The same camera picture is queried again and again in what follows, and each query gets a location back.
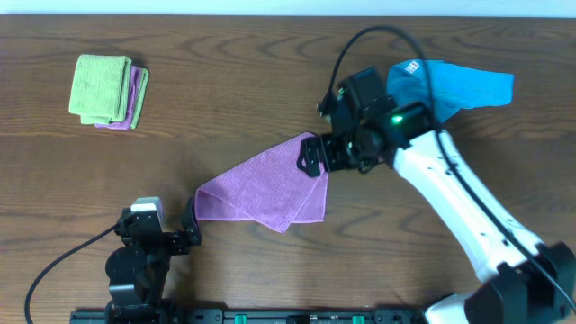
stacked cloths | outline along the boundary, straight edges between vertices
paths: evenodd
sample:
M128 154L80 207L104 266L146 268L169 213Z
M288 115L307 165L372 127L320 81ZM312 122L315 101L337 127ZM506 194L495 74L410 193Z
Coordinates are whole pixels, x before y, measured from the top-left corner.
M81 55L70 95L70 113L83 124L113 130L135 129L149 72L127 57Z

green cloth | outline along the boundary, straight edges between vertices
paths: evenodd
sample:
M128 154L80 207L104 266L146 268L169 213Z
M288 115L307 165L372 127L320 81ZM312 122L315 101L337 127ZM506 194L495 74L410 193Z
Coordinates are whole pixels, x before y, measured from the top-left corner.
M140 71L140 84L138 89L138 97L136 99L136 106L134 107L134 114L132 116L132 124L130 128L135 129L138 125L140 113L142 113L142 105L144 104L144 96L146 95L146 86L148 85L149 72L143 68Z
M83 124L122 122L126 118L131 60L81 55L76 63L69 111Z

black bracket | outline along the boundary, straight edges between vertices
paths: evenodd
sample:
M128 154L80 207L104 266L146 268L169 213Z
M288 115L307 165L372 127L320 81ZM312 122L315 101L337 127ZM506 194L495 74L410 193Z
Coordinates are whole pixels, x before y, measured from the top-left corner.
M564 243L539 245L535 259L572 296L576 259ZM570 305L531 264L498 266L499 275L485 283L464 303L471 324L555 323L570 315Z
M320 164L326 172L349 168L349 165L338 153L340 139L332 134L324 134L304 139L300 146L297 167L310 177L320 176Z

white wall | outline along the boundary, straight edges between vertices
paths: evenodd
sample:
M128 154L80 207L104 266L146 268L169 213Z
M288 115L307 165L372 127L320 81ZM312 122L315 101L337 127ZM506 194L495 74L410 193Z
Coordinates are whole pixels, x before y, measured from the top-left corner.
M0 0L0 14L576 17L576 0Z

blue cloth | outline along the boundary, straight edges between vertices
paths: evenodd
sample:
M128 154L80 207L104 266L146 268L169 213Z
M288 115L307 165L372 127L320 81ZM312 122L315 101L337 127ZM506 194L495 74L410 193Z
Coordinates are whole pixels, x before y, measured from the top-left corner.
M502 106L512 102L514 76L428 60L435 99L435 115L445 122L460 109ZM415 101L429 104L424 67L419 59L396 64L388 72L386 88L400 106Z

